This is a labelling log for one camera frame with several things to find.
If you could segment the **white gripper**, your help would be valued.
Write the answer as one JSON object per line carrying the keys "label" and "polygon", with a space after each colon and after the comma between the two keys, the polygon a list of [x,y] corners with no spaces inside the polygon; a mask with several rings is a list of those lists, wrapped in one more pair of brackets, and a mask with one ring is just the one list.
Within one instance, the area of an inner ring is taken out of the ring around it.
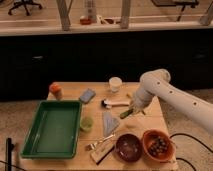
{"label": "white gripper", "polygon": [[133,94],[129,114],[134,115],[136,110],[142,111],[150,104],[150,94],[145,90],[136,91]]}

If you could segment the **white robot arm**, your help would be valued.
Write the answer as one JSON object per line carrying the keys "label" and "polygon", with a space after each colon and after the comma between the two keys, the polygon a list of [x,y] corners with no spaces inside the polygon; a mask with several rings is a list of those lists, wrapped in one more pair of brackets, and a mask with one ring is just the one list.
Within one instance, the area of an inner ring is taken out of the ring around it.
{"label": "white robot arm", "polygon": [[150,105],[153,97],[157,96],[213,135],[213,104],[172,86],[170,80],[170,73],[166,69],[142,74],[139,87],[132,95],[130,107],[134,112],[143,111]]}

